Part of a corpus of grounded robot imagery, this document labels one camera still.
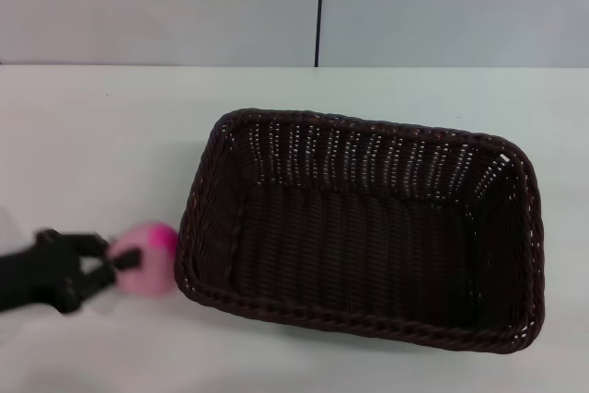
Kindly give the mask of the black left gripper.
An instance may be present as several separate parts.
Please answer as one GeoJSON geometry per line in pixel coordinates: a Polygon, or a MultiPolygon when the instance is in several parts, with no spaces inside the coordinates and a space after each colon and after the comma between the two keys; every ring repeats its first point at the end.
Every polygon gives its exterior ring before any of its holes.
{"type": "Polygon", "coordinates": [[[38,232],[31,246],[1,258],[1,311],[43,304],[62,314],[75,312],[115,285],[121,272],[140,267],[140,249],[110,257],[109,246],[96,233],[38,232]],[[80,257],[100,264],[82,274],[80,257]]]}

